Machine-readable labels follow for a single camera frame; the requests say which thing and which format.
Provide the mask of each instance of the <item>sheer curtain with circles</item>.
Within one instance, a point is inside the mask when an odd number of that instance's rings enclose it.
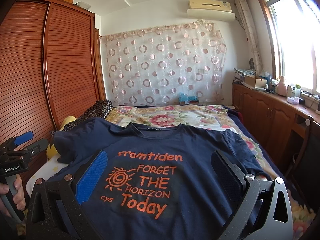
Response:
[[[101,38],[115,105],[164,106],[180,92],[219,104],[226,45],[213,23],[168,25]]]

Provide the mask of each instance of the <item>black patterned pillow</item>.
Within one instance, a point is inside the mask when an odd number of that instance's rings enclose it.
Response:
[[[81,115],[77,120],[67,123],[64,126],[63,131],[69,131],[75,126],[77,126],[79,123],[91,117],[102,117],[105,119],[110,113],[111,108],[112,108],[111,101],[108,101],[108,100],[96,101],[96,103],[93,106],[91,106],[89,109],[87,109],[83,113],[83,115]]]

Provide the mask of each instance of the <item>hand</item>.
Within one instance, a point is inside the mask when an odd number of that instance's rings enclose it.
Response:
[[[23,196],[22,179],[19,174],[17,174],[17,178],[14,182],[14,187],[18,192],[13,196],[13,201],[17,205],[17,209],[23,210],[26,206],[26,200],[24,199],[24,196]],[[6,184],[0,183],[0,194],[5,195],[8,192],[9,192],[9,186]],[[0,198],[0,212],[10,217],[10,214],[8,210],[5,208],[1,198]]]

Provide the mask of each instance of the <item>wooden countertop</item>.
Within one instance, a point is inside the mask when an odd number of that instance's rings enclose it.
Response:
[[[308,118],[308,115],[311,115],[313,116],[313,119],[314,121],[316,121],[317,123],[320,124],[320,115],[316,113],[315,110],[313,109],[305,109],[304,108],[304,105],[292,105],[292,104],[289,104],[287,102],[287,97],[282,97],[282,96],[279,96],[279,95],[276,95],[276,94],[270,94],[270,93],[267,93],[267,92],[262,92],[262,91],[256,91],[257,93],[262,93],[263,95],[267,96],[267,97],[270,97],[272,99],[275,99],[279,102],[282,102],[283,104],[286,104],[288,107],[292,108],[297,114],[301,115],[302,117],[304,118]]]

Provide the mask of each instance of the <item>metal screw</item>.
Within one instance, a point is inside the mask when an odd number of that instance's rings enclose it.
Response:
[[[283,184],[284,183],[283,179],[281,179],[279,177],[276,178],[276,182],[279,183],[279,184]]]
[[[42,183],[42,179],[41,179],[41,178],[39,178],[39,179],[36,180],[36,184],[37,184],[37,185],[39,185],[39,184],[41,184],[41,183]]]
[[[64,180],[69,181],[72,179],[72,175],[71,174],[67,174],[66,176],[64,176]]]
[[[253,176],[252,174],[247,174],[247,175],[245,176],[245,178],[246,178],[247,180],[254,180],[254,176]]]

